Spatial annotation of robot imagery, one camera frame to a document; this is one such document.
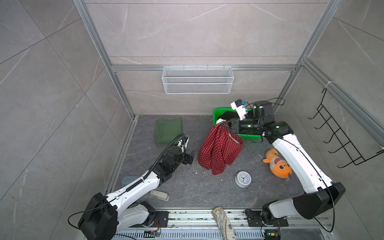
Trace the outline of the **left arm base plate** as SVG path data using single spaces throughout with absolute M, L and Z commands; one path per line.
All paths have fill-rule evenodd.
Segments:
M 168 226 L 169 214 L 170 212 L 168 211 L 150 213 L 142 224 L 133 225 L 132 228 L 157 228 L 158 224 L 160 228 L 165 228 Z

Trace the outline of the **red polka dot skirt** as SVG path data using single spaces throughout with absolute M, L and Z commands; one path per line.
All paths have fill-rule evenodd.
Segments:
M 241 153 L 244 140 L 220 124 L 214 125 L 198 154 L 198 163 L 213 175 L 223 173 Z

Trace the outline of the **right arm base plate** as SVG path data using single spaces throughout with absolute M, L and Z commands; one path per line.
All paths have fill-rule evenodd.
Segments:
M 288 227 L 286 218 L 275 218 L 268 210 L 250 210 L 244 211 L 249 227 Z

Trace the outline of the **green skirt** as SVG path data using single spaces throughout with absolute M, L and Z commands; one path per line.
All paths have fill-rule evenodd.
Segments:
M 169 144 L 181 133 L 183 133 L 181 118 L 156 120 L 154 142 L 157 145 Z

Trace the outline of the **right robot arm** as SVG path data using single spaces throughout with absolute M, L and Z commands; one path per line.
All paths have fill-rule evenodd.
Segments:
M 275 121 L 274 103 L 258 101 L 251 104 L 251 109 L 248 106 L 240 99 L 232 102 L 231 108 L 238 117 L 223 122 L 222 127 L 232 133 L 250 133 L 265 138 L 290 165 L 304 190 L 304 194 L 291 199 L 265 204 L 261 212 L 264 224 L 271 226 L 279 219 L 293 216 L 311 220 L 334 210 L 346 192 L 343 184 L 334 182 L 316 165 L 286 122 Z

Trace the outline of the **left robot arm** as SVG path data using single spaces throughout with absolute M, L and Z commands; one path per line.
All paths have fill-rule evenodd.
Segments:
M 155 221 L 156 210 L 147 202 L 136 204 L 136 201 L 168 181 L 181 164 L 193 163 L 195 154 L 187 153 L 188 141 L 184 133 L 179 134 L 142 176 L 113 193 L 95 194 L 86 209 L 79 212 L 81 218 L 74 228 L 88 240 L 111 240 L 131 226 L 150 226 Z

